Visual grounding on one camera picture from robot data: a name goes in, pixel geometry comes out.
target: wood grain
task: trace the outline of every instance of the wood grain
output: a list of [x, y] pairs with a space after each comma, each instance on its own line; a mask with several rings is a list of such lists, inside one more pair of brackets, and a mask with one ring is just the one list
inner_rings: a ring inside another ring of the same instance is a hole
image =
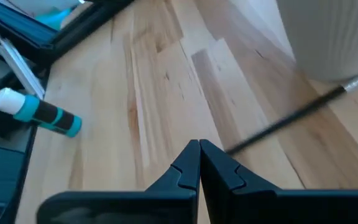
[[[144, 190], [190, 139], [227, 149], [329, 89], [239, 4], [136, 1], [55, 62], [45, 100], [83, 127], [73, 139], [38, 130], [16, 223], [66, 190]], [[358, 91], [235, 159], [286, 189], [358, 188]]]

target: ribbed white vase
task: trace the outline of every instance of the ribbed white vase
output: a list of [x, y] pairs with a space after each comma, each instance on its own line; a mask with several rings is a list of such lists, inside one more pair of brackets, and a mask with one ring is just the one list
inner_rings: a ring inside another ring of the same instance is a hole
[[277, 0], [296, 62], [315, 80], [358, 74], [358, 0]]

